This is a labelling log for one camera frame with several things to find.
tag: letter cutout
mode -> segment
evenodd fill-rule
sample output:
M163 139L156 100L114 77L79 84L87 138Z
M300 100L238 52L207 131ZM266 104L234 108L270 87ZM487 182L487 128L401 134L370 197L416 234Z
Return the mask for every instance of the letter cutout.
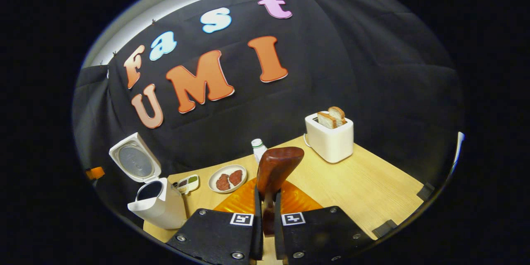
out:
M138 117L140 117L140 120L146 127L157 128L164 121L164 114L162 113L162 108L160 108L159 101L155 95L155 84L149 84L147 87L145 87L144 94L148 97L151 107L153 107L153 110L155 111L153 118L149 117L144 108L144 104L142 104L142 94L137 94L135 97L133 97L131 104L136 109Z
M172 31L167 31L162 33L157 37L151 44L151 54L149 54L149 59L152 61L158 60L162 57L163 54L171 53L176 47L176 41L174 39L174 34Z
M274 44L278 40L274 36L262 36L248 42L248 46L256 50L261 65L260 80L269 83L283 79L289 72L282 67Z
M229 13L230 10L228 8L221 7L203 14L200 22L206 25L202 27L202 30L206 33L212 33L227 28L231 23L231 17L228 16Z
M267 12L277 19L288 19L293 16L290 11L282 10L280 4L285 4L283 0L262 0L258 2L259 5L265 5Z
M197 76L191 74L185 67L179 65L167 72L166 78L173 83L176 97L180 105L178 111L187 113L195 108L195 103L189 100L190 94L200 104L206 101L206 85L210 92L208 99L217 101L232 95L235 90L226 82L219 58L221 51L207 52L199 58Z
M144 45L140 44L140 46L136 48L136 50L131 54L131 56L129 56L129 58L127 58L127 60L125 60L125 63L123 64L123 67L125 67L125 70L127 71L127 88L129 89L131 89L140 78L140 73L136 72L136 69L140 69L140 67L142 67L142 57L140 57L140 54L142 54L144 50Z

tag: small white bowl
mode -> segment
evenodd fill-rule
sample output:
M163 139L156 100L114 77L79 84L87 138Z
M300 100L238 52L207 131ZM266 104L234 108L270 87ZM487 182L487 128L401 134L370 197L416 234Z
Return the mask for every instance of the small white bowl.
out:
M229 189L227 189L225 191L217 189L216 182L217 182L217 180L219 180L219 178L221 177L222 174L226 174L226 175L230 176L231 173L233 173L233 172L235 172L235 171L237 171L239 169L241 171L243 171L243 176L241 176L241 182L239 182L239 184L233 185L230 182L230 180L229 180L229 184L230 184L230 188ZM217 172L212 174L212 176L210 177L210 180L208 181L208 186L214 192L229 193L229 192L233 192L236 189L238 189L245 182L246 182L246 169L243 166L241 166L241 165L228 165L226 167L222 167L221 169L218 169Z

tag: wooden table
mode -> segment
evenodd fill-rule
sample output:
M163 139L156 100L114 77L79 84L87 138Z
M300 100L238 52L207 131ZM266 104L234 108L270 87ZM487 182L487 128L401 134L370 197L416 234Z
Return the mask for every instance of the wooden table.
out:
M374 229L390 219L401 224L423 203L416 195L423 184L358 144L354 144L354 153L350 157L335 164L324 161L304 143L302 136L275 147L287 146L300 147L305 152L304 159L287 180L322 207L339 206L373 240L377 239L372 232ZM208 180L219 168L231 164L245 167L247 181L258 173L258 164L250 154L167 178L173 183L189 175L199 175L199 188L183 196L188 217L199 208L214 209L230 195L210 190ZM145 221L144 231L167 242L178 229L161 229ZM282 260L276 260L273 237L264 238L263 260L258 261L258 265L268 264L282 264Z

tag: meat patty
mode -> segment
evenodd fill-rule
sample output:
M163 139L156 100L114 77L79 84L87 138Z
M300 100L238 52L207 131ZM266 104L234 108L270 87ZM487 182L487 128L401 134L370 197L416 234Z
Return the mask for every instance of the meat patty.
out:
M236 186L237 184L239 184L239 182L241 182L242 176L243 176L243 171L239 169L230 174L229 180L234 186Z
M229 176L222 174L221 177L215 183L218 190L228 190L230 189Z

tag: bread slice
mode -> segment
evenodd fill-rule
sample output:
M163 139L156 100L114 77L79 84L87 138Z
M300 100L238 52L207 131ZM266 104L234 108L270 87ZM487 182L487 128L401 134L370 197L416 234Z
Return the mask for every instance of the bread slice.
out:
M344 111L341 108L332 106L331 108L328 108L328 112L330 112L330 116L332 116L337 122L337 127L346 124L346 119L344 119L346 114L344 114Z
M318 112L317 117L318 123L322 124L323 126L329 129L334 129L337 127L337 121L335 121L335 118L333 118L332 116L329 116L329 114Z

